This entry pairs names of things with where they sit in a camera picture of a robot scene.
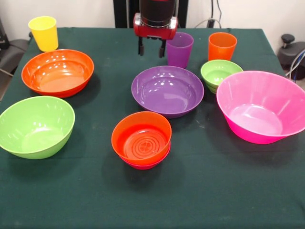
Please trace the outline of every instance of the white wall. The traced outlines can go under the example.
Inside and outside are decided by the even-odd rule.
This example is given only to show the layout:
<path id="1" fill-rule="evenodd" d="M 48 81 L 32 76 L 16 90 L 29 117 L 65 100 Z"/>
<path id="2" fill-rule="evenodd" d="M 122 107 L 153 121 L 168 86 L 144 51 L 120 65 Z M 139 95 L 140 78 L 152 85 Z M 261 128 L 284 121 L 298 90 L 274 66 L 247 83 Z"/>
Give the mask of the white wall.
<path id="1" fill-rule="evenodd" d="M 214 17 L 218 18 L 214 1 Z M 55 17 L 58 27 L 115 27 L 112 0 L 0 0 L 0 3 L 0 17 L 10 40 L 27 39 L 29 20 L 41 15 Z M 219 3 L 224 28 L 262 28 L 275 51 L 282 44 L 283 33 L 305 41 L 305 0 L 219 0 Z M 189 0 L 188 28 L 210 16 L 210 0 Z"/>
<path id="2" fill-rule="evenodd" d="M 28 39 L 28 22 L 52 16 L 58 27 L 115 27 L 112 0 L 0 0 L 0 17 L 9 40 Z"/>
<path id="3" fill-rule="evenodd" d="M 305 0 L 219 0 L 219 4 L 223 28 L 261 28 L 275 52 L 282 45 L 284 33 L 293 34 L 296 41 L 305 41 Z M 210 0 L 189 0 L 188 28 L 210 16 Z M 219 18 L 216 0 L 214 17 Z"/>

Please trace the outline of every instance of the bowl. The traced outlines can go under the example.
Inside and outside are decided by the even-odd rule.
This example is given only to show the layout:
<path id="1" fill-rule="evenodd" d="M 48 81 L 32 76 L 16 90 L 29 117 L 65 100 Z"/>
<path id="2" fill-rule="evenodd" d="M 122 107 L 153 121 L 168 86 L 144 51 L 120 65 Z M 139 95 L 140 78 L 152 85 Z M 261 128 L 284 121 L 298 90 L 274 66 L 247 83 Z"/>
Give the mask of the bowl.
<path id="1" fill-rule="evenodd" d="M 24 84 L 41 95 L 66 98 L 81 91 L 93 74 L 92 59 L 76 50 L 55 50 L 35 56 L 22 69 Z"/>
<path id="2" fill-rule="evenodd" d="M 138 74 L 132 83 L 132 95 L 145 110 L 166 118 L 178 118 L 193 110 L 203 99 L 200 79 L 175 66 L 157 66 Z"/>
<path id="3" fill-rule="evenodd" d="M 171 137 L 171 125 L 165 117 L 142 111 L 122 119 L 112 132 L 111 142 L 125 162 L 148 166 L 164 158 Z"/>
<path id="4" fill-rule="evenodd" d="M 50 157 L 66 144 L 74 121 L 73 108 L 62 99 L 36 96 L 21 100 L 0 115 L 0 146 L 27 159 Z"/>
<path id="5" fill-rule="evenodd" d="M 305 91 L 273 73 L 235 73 L 219 85 L 217 102 L 240 138 L 269 144 L 305 129 Z"/>
<path id="6" fill-rule="evenodd" d="M 213 60 L 206 62 L 201 67 L 201 76 L 212 93 L 216 93 L 220 83 L 228 76 L 242 72 L 242 68 L 226 60 Z"/>
<path id="7" fill-rule="evenodd" d="M 170 152 L 170 149 L 171 149 L 171 146 L 169 146 L 169 148 L 168 148 L 168 150 L 167 150 L 167 153 L 164 155 L 164 157 L 163 157 L 160 161 L 157 161 L 156 163 L 151 164 L 151 165 L 147 165 L 147 166 L 138 166 L 138 165 L 134 165 L 134 164 L 131 164 L 131 163 L 127 162 L 127 161 L 124 161 L 123 158 L 122 158 L 122 160 L 123 160 L 126 164 L 130 165 L 131 167 L 133 167 L 133 168 L 135 168 L 135 169 L 147 170 L 147 169 L 151 169 L 151 168 L 153 168 L 153 167 L 156 167 L 158 164 L 160 164 L 160 163 L 167 157 L 167 155 L 168 155 L 169 152 Z"/>

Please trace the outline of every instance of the green tablecloth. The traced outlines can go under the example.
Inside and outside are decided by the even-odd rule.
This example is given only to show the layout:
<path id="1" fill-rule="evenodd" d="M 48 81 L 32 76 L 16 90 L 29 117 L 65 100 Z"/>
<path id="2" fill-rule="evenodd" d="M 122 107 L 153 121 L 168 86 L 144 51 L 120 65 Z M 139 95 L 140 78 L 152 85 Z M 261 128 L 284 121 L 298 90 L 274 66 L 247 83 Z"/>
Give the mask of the green tablecloth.
<path id="1" fill-rule="evenodd" d="M 200 76 L 208 36 L 217 30 L 184 31 L 195 40 L 187 69 Z M 233 61 L 244 70 L 283 74 L 262 30 L 229 32 L 238 39 Z M 206 89 L 196 110 L 170 121 L 172 148 L 164 162 L 135 170 L 112 150 L 111 133 L 121 119 L 141 110 L 131 83 L 141 71 L 166 64 L 166 58 L 158 58 L 161 43 L 144 40 L 141 57 L 131 29 L 59 28 L 58 36 L 60 48 L 93 59 L 94 75 L 83 91 L 66 99 L 76 122 L 59 153 L 26 160 L 1 150 L 0 228 L 305 227 L 305 133 L 264 146 L 243 141 Z M 1 112 L 38 95 L 20 73 L 39 53 L 32 40 Z"/>

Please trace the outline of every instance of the small green bowl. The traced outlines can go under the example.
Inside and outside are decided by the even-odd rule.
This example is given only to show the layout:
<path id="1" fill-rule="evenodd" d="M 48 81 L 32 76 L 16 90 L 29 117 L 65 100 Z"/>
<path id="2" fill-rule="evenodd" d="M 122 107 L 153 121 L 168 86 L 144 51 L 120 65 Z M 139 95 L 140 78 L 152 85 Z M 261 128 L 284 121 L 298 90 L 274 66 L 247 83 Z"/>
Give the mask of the small green bowl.
<path id="1" fill-rule="evenodd" d="M 24 99 L 0 115 L 0 146 L 19 157 L 47 158 L 66 144 L 74 122 L 73 108 L 60 98 Z"/>
<path id="2" fill-rule="evenodd" d="M 208 61 L 201 67 L 201 76 L 208 88 L 214 89 L 213 93 L 226 77 L 239 72 L 243 72 L 239 65 L 226 60 Z"/>

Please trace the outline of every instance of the small orange bowl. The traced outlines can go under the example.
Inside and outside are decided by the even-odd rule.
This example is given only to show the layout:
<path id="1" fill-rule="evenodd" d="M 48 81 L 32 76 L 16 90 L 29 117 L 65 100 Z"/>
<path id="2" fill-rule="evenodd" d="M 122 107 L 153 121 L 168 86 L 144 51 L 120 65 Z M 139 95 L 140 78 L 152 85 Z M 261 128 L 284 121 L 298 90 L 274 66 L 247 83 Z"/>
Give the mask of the small orange bowl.
<path id="1" fill-rule="evenodd" d="M 80 92 L 94 70 L 92 59 L 76 50 L 44 52 L 29 60 L 22 69 L 22 81 L 41 95 L 66 98 Z"/>
<path id="2" fill-rule="evenodd" d="M 114 128 L 114 151 L 126 163 L 148 166 L 164 158 L 170 147 L 172 128 L 161 114 L 142 111 L 122 119 Z"/>

